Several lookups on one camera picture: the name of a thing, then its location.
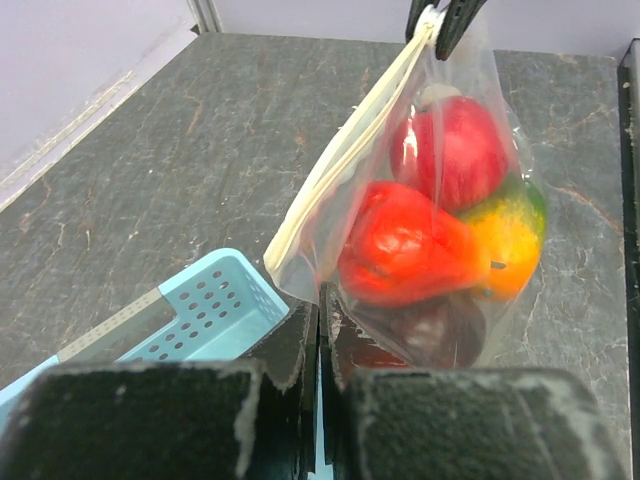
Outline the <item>red fake apple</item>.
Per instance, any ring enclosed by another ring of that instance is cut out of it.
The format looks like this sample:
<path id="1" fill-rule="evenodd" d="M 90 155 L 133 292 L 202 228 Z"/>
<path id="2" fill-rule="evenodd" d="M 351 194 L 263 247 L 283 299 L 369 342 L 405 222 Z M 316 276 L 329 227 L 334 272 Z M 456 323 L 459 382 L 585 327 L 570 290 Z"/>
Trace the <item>red fake apple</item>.
<path id="1" fill-rule="evenodd" d="M 448 212 L 488 198 L 509 171 L 509 154 L 489 110 L 467 96 L 449 96 L 396 129 L 390 147 L 395 179 Z"/>

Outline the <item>clear polka dot zip bag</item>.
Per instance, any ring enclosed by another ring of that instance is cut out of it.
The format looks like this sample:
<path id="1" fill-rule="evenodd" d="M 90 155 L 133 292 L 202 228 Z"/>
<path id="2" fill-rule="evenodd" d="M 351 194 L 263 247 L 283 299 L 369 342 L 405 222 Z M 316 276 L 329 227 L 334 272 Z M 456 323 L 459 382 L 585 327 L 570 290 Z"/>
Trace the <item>clear polka dot zip bag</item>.
<path id="1" fill-rule="evenodd" d="M 337 131 L 264 254 L 274 284 L 409 364 L 490 361 L 546 237 L 478 1 L 415 1 L 406 45 Z"/>

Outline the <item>green orange fake mango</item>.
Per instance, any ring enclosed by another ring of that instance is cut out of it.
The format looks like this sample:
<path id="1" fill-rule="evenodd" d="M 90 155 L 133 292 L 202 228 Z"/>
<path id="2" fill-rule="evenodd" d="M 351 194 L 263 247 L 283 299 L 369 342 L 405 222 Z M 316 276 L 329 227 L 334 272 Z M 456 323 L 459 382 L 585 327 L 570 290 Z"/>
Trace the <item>green orange fake mango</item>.
<path id="1" fill-rule="evenodd" d="M 528 178 L 509 174 L 490 197 L 458 218 L 486 246 L 491 260 L 503 265 L 493 268 L 473 294 L 494 302 L 516 298 L 536 270 L 544 245 L 547 206 L 540 189 Z"/>

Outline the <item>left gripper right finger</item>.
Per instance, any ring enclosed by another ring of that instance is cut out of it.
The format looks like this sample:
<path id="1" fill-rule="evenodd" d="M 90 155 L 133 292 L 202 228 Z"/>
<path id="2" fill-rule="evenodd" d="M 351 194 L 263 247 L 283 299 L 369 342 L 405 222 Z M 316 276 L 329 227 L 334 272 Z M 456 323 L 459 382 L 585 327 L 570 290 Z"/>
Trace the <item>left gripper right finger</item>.
<path id="1" fill-rule="evenodd" d="M 320 294 L 325 458 L 337 479 L 623 479 L 597 401 L 567 371 L 415 369 Z"/>

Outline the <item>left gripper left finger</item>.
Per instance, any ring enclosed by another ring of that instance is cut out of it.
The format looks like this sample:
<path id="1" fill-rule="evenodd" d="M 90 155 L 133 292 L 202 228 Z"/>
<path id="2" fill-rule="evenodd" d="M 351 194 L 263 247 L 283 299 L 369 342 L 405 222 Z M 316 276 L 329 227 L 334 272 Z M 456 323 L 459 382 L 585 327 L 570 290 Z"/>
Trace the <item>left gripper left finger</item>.
<path id="1" fill-rule="evenodd" d="M 5 479 L 304 479 L 318 310 L 299 302 L 233 361 L 68 363 L 22 394 Z"/>

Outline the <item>dark purple fake fruit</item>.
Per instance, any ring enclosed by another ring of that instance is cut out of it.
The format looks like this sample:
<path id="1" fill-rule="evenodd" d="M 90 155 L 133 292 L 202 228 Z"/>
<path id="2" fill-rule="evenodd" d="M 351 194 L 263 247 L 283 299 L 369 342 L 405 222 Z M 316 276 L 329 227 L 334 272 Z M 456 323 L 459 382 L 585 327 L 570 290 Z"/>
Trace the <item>dark purple fake fruit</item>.
<path id="1" fill-rule="evenodd" d="M 394 308 L 359 302 L 349 316 L 387 350 L 417 367 L 470 367 L 486 338 L 485 317 L 467 294 Z"/>

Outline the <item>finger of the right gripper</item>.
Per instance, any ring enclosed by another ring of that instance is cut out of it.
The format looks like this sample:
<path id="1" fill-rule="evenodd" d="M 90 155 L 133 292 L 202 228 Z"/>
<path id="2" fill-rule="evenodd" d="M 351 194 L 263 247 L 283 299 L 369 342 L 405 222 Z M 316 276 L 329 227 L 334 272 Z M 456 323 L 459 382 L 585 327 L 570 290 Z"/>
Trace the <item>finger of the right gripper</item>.
<path id="1" fill-rule="evenodd" d="M 411 40 L 414 36 L 416 26 L 421 14 L 427 7 L 437 8 L 439 0 L 412 0 L 410 3 L 409 13 L 405 28 L 405 39 Z"/>
<path id="2" fill-rule="evenodd" d="M 437 40 L 435 56 L 446 61 L 473 22 L 486 0 L 451 0 L 446 9 Z"/>

